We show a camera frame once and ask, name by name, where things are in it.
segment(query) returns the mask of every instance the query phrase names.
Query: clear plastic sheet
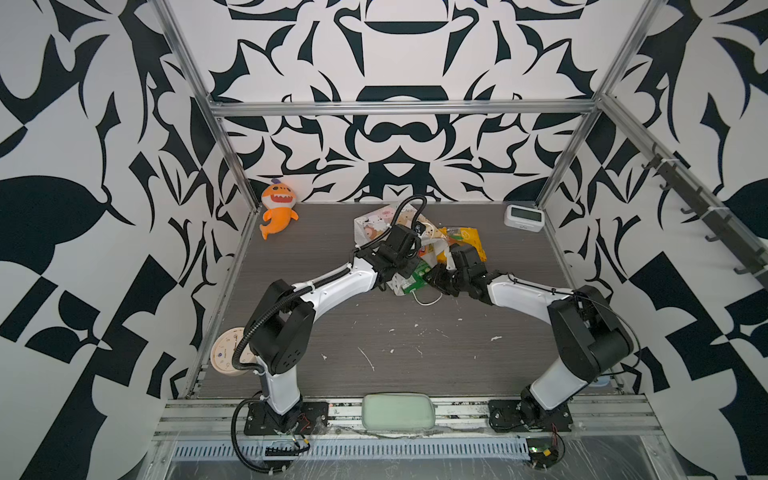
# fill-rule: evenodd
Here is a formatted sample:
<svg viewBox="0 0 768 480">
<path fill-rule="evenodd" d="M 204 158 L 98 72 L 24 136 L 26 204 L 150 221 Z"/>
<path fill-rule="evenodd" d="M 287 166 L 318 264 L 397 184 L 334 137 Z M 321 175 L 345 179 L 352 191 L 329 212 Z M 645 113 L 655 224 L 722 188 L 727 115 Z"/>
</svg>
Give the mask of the clear plastic sheet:
<svg viewBox="0 0 768 480">
<path fill-rule="evenodd" d="M 271 475 L 285 480 L 328 478 L 347 480 L 398 480 L 401 478 L 438 478 L 464 480 L 498 478 L 515 480 L 568 479 L 645 480 L 656 478 L 646 454 L 642 437 L 636 435 L 600 435 L 564 437 L 564 458 L 547 471 L 534 470 L 526 461 L 509 458 L 439 458 L 389 460 L 310 460 L 299 458 L 283 473 Z M 311 439 L 313 446 L 332 445 L 335 440 L 324 436 Z M 170 462 L 169 480 L 241 480 L 269 478 L 251 472 L 236 458 Z"/>
</svg>

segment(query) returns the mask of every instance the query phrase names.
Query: aluminum frame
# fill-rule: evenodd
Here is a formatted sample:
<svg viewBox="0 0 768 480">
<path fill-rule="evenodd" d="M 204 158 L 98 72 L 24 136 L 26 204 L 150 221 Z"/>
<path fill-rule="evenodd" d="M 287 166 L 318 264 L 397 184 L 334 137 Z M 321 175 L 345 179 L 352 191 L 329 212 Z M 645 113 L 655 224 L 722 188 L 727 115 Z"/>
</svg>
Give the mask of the aluminum frame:
<svg viewBox="0 0 768 480">
<path fill-rule="evenodd" d="M 667 4 L 667 0 L 646 0 L 637 18 L 634 20 L 634 24 L 630 28 L 627 37 L 619 48 L 619 52 L 616 54 L 608 72 L 603 77 L 603 81 L 595 91 L 593 99 L 597 103 L 598 98 L 602 95 L 613 91 L 616 84 L 621 80 L 622 75 L 627 70 L 632 58 L 640 50 L 645 38 L 648 35 L 648 30 L 653 24 L 658 12 Z M 566 145 L 563 153 L 558 157 L 557 163 L 554 165 L 552 174 L 547 179 L 547 183 L 544 188 L 541 189 L 541 193 L 536 199 L 536 204 L 542 210 L 547 206 L 547 202 L 551 199 L 552 194 L 558 189 L 558 185 L 563 180 L 565 173 L 571 167 L 573 160 L 576 158 L 576 153 L 579 147 L 584 144 L 587 136 L 594 127 L 595 122 L 598 121 L 601 111 L 596 109 L 581 119 L 581 123 L 574 134 L 571 135 L 571 139 Z"/>
<path fill-rule="evenodd" d="M 446 100 L 446 101 L 328 101 L 328 102 L 213 102 L 215 116 L 269 117 L 287 115 L 399 115 L 399 114 L 509 114 L 584 113 L 592 99 L 570 100 Z"/>
<path fill-rule="evenodd" d="M 237 251 L 232 259 L 232 266 L 230 266 L 227 272 L 227 277 L 224 279 L 224 288 L 219 294 L 219 298 L 216 301 L 216 309 L 213 316 L 210 318 L 208 327 L 203 333 L 203 342 L 200 344 L 200 348 L 197 349 L 197 355 L 194 360 L 194 367 L 190 369 L 187 374 L 186 381 L 184 383 L 184 390 L 180 392 L 180 396 L 185 399 L 190 399 L 197 394 L 199 389 L 199 381 L 202 378 L 198 378 L 200 372 L 205 371 L 205 367 L 208 364 L 208 355 L 210 350 L 214 346 L 214 340 L 218 337 L 219 326 L 224 320 L 224 313 L 227 310 L 227 304 L 229 303 L 232 290 L 234 289 L 237 277 L 240 275 L 240 268 L 243 266 L 243 260 L 250 245 L 250 241 L 253 239 L 253 232 L 256 229 L 256 225 L 259 223 L 258 212 L 250 212 L 248 219 L 246 220 L 245 227 L 243 228 L 243 235 L 240 236 L 240 244 L 237 246 Z"/>
<path fill-rule="evenodd" d="M 536 205 L 540 209 L 545 209 L 547 201 L 551 198 L 552 194 L 558 189 L 560 182 L 562 182 L 565 173 L 571 168 L 571 164 L 576 158 L 576 153 L 581 145 L 587 140 L 594 124 L 597 123 L 600 117 L 600 111 L 595 108 L 591 112 L 581 117 L 578 126 L 571 135 L 568 144 L 565 145 L 563 153 L 560 154 L 557 161 L 554 164 L 552 173 L 547 177 L 547 181 L 544 183 L 541 192 L 539 192 L 536 198 Z"/>
<path fill-rule="evenodd" d="M 488 426 L 488 401 L 520 399 L 519 396 L 432 397 L 438 437 L 487 437 L 513 435 L 542 437 L 548 432 L 499 434 Z M 328 412 L 327 433 L 319 438 L 371 438 L 362 426 L 362 398 L 307 398 L 305 402 L 333 404 Z M 167 439 L 228 439 L 230 421 L 239 399 L 169 400 L 154 433 L 154 441 Z M 574 421 L 572 435 L 663 435 L 664 431 L 645 395 L 578 394 L 568 403 Z M 240 412 L 238 432 L 243 431 L 247 410 Z M 260 436 L 242 438 L 260 439 Z"/>
<path fill-rule="evenodd" d="M 619 100 L 611 94 L 600 94 L 598 109 L 608 116 L 629 141 L 648 159 L 656 154 L 662 158 L 674 158 L 669 151 Z"/>
<path fill-rule="evenodd" d="M 429 432 L 431 439 L 483 440 L 503 438 L 548 437 L 549 432 L 496 433 L 488 426 L 488 401 L 492 399 L 519 399 L 517 396 L 502 397 L 433 397 L 435 428 Z M 333 404 L 329 409 L 329 428 L 323 434 L 312 435 L 313 441 L 342 441 L 419 435 L 373 435 L 362 428 L 361 398 L 320 398 L 306 401 L 326 401 Z M 137 478 L 160 480 L 165 478 L 176 446 L 190 440 L 219 440 L 229 442 L 230 419 L 238 400 L 172 400 L 158 424 L 151 447 Z M 562 432 L 564 437 L 578 439 L 582 436 L 636 435 L 639 436 L 647 460 L 659 480 L 685 480 L 686 476 L 674 454 L 674 450 L 662 430 L 645 395 L 589 395 L 579 394 L 569 403 L 573 419 L 572 432 Z M 247 410 L 240 413 L 237 429 L 242 432 Z M 245 436 L 242 441 L 263 440 L 262 436 Z"/>
<path fill-rule="evenodd" d="M 187 48 L 187 43 L 184 40 L 184 35 L 181 33 L 181 28 L 174 16 L 173 10 L 170 8 L 170 5 L 168 5 L 167 0 L 150 0 L 150 4 L 154 8 L 157 20 L 160 22 L 163 29 L 165 41 L 168 42 L 170 50 L 176 55 L 176 59 L 179 61 L 179 69 L 181 70 L 181 73 L 184 74 L 187 83 L 190 85 L 192 94 L 197 101 L 197 106 L 200 107 L 200 111 L 203 114 L 203 119 L 205 119 L 205 123 L 208 125 L 211 134 L 214 136 L 214 140 L 221 148 L 222 154 L 224 155 L 224 161 L 227 162 L 227 166 L 235 177 L 237 187 L 243 192 L 251 212 L 257 211 L 259 202 L 256 194 L 250 187 L 250 182 L 243 170 L 243 164 L 240 163 L 240 157 L 237 156 L 235 150 L 232 148 L 227 132 L 224 131 L 221 123 L 214 117 L 213 112 L 211 112 L 210 102 L 208 101 L 208 91 L 205 88 L 203 79 L 200 77 L 200 71 L 197 69 L 194 58 L 192 58 L 192 54 L 190 53 L 189 48 Z"/>
</svg>

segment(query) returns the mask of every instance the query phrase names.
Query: white cable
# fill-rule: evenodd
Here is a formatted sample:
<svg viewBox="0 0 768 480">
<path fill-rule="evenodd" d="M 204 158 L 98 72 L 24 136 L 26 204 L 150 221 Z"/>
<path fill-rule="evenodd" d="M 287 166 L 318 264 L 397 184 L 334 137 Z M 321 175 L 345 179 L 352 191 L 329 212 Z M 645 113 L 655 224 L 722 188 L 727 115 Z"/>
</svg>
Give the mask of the white cable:
<svg viewBox="0 0 768 480">
<path fill-rule="evenodd" d="M 421 306 L 435 305 L 442 298 L 442 292 L 440 292 L 440 296 L 437 297 L 437 300 L 435 300 L 434 302 L 421 303 L 421 302 L 419 302 L 419 298 L 416 296 L 416 291 L 415 290 L 411 290 L 411 293 L 413 293 L 413 299 L 416 300 L 416 303 L 418 303 Z"/>
</svg>

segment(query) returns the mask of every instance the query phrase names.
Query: stuffed toy face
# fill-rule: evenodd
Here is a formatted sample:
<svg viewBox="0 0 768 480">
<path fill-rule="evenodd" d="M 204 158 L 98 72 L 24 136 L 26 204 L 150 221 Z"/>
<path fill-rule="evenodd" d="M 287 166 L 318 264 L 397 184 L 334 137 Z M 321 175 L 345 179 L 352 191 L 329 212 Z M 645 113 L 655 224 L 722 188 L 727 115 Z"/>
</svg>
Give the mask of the stuffed toy face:
<svg viewBox="0 0 768 480">
<path fill-rule="evenodd" d="M 272 210 L 273 208 L 288 207 L 296 205 L 296 194 L 285 184 L 270 185 L 261 194 L 261 203 Z"/>
</svg>

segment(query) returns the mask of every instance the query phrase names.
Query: red wire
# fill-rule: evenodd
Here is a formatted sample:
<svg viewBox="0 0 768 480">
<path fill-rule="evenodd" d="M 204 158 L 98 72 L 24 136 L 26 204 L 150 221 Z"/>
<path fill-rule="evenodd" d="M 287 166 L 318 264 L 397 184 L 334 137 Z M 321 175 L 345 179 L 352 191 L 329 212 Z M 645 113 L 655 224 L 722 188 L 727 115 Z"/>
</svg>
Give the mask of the red wire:
<svg viewBox="0 0 768 480">
<path fill-rule="evenodd" d="M 304 415 L 303 413 L 299 415 L 299 420 L 303 419 L 306 422 L 306 425 L 299 430 L 299 433 L 303 432 L 308 426 L 312 425 L 312 422 Z"/>
</svg>

